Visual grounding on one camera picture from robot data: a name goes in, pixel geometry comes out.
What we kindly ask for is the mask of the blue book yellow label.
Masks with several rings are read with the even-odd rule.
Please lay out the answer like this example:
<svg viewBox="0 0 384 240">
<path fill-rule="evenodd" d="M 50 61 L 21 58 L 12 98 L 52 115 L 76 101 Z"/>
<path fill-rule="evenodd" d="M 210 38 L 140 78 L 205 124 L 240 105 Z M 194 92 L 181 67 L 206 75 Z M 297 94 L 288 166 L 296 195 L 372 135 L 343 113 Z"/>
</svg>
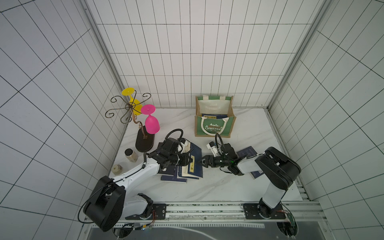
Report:
<svg viewBox="0 0 384 240">
<path fill-rule="evenodd" d="M 187 166 L 179 167 L 178 178 L 199 180 L 203 178 L 203 166 L 200 163 L 202 150 L 193 143 L 191 143 L 191 148 L 193 150 L 190 152 L 189 157 L 192 159 L 192 162 Z"/>
<path fill-rule="evenodd" d="M 202 117 L 208 118 L 208 119 L 224 119 L 227 118 L 227 115 L 221 115 L 221 114 L 202 114 Z"/>
</svg>

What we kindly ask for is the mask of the green jute canvas bag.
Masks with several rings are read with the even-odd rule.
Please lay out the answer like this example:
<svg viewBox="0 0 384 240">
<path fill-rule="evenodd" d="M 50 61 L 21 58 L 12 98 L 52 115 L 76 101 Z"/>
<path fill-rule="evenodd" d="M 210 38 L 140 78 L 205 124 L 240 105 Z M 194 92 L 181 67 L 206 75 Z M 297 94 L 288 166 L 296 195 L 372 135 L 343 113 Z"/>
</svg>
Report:
<svg viewBox="0 0 384 240">
<path fill-rule="evenodd" d="M 196 96 L 195 136 L 230 138 L 236 116 L 233 96 Z"/>
</svg>

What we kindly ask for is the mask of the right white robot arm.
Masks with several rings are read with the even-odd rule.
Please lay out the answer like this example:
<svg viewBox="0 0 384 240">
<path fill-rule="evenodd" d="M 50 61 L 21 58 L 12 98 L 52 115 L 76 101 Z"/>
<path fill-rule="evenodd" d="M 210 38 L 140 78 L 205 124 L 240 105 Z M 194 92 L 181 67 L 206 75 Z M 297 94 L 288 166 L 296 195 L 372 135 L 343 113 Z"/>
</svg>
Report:
<svg viewBox="0 0 384 240">
<path fill-rule="evenodd" d="M 227 168 L 228 173 L 243 176 L 262 172 L 270 181 L 269 186 L 257 204 L 244 204 L 246 219 L 284 219 L 282 198 L 301 173 L 300 166 L 274 147 L 258 154 L 252 147 L 238 153 L 230 144 L 219 149 L 217 144 L 207 145 L 212 155 L 202 157 L 198 162 L 205 168 Z"/>
</svg>

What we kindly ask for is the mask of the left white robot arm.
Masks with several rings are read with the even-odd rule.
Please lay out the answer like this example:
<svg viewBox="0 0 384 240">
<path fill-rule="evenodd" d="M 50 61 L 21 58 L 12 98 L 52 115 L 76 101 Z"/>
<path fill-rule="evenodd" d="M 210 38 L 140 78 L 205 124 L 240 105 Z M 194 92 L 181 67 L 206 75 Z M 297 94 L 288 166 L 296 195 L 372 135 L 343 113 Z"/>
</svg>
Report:
<svg viewBox="0 0 384 240">
<path fill-rule="evenodd" d="M 165 139 L 153 152 L 144 154 L 142 165 L 115 178 L 104 176 L 99 179 L 82 206 L 83 213 L 103 232 L 127 217 L 152 218 L 153 200 L 142 193 L 134 195 L 132 191 L 149 182 L 160 170 L 190 164 L 193 150 L 193 144 L 184 138 Z"/>
</svg>

